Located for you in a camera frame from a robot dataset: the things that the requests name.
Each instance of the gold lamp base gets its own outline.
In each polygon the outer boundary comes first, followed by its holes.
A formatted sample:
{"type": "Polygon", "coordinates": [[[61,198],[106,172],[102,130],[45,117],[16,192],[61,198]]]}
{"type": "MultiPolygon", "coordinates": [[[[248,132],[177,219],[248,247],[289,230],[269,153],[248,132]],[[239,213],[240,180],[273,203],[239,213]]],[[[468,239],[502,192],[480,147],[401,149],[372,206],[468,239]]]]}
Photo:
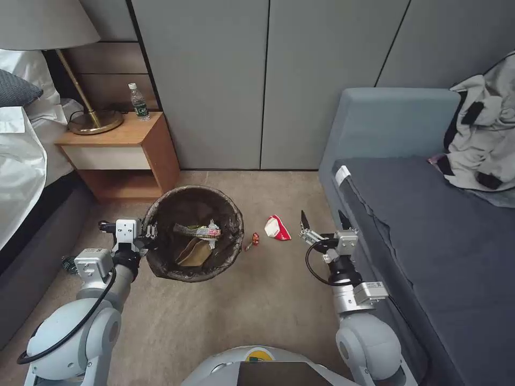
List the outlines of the gold lamp base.
{"type": "Polygon", "coordinates": [[[101,110],[94,112],[98,120],[98,127],[90,114],[84,114],[73,118],[68,123],[68,129],[79,135],[100,134],[117,128],[123,123],[123,115],[117,111],[101,110]]]}

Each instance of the lamp shade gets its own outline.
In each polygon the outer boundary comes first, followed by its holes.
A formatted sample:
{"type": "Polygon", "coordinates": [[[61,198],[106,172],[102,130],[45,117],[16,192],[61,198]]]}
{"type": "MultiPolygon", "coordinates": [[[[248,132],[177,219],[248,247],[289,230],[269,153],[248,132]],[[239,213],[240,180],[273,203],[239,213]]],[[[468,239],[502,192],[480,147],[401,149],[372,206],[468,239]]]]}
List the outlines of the lamp shade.
{"type": "Polygon", "coordinates": [[[0,48],[69,48],[100,40],[79,0],[2,0],[0,48]]]}

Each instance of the table lamp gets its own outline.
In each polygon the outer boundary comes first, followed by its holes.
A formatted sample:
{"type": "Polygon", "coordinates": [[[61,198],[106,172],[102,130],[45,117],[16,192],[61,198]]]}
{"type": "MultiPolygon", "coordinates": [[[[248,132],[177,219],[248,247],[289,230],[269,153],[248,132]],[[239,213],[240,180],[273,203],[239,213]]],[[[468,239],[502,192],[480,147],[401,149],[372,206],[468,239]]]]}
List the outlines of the table lamp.
{"type": "Polygon", "coordinates": [[[123,122],[120,112],[97,112],[91,107],[61,52],[61,48],[99,40],[100,36],[79,0],[3,0],[0,4],[0,48],[56,50],[88,112],[68,123],[68,128],[75,134],[97,134],[114,129],[123,122]]]}

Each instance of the gray sofa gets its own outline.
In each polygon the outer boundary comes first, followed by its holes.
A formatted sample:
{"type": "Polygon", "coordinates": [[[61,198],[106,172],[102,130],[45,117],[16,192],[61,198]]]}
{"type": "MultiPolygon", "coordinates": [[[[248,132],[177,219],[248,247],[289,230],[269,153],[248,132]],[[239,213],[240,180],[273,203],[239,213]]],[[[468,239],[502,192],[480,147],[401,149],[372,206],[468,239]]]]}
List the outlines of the gray sofa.
{"type": "MultiPolygon", "coordinates": [[[[513,384],[515,210],[451,186],[426,161],[443,151],[459,102],[448,90],[345,90],[319,177],[335,223],[342,210],[359,229],[358,271],[385,283],[429,351],[429,384],[513,384]]],[[[412,332],[390,302],[377,314],[420,379],[428,358],[412,332]]]]}

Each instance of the white bedsheet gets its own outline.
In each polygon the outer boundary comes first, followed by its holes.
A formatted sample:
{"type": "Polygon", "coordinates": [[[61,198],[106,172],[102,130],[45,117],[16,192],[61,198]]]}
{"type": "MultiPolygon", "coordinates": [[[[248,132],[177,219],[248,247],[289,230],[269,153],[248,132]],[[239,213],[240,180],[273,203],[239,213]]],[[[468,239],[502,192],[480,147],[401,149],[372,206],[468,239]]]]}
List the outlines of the white bedsheet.
{"type": "Polygon", "coordinates": [[[34,208],[43,188],[73,170],[54,141],[67,129],[67,113],[69,116],[79,110],[80,105],[71,101],[61,106],[61,97],[40,51],[0,49],[0,69],[43,90],[43,95],[25,108],[0,108],[2,249],[34,208]]]}
{"type": "Polygon", "coordinates": [[[47,154],[23,107],[0,108],[0,249],[38,201],[47,154]]]}

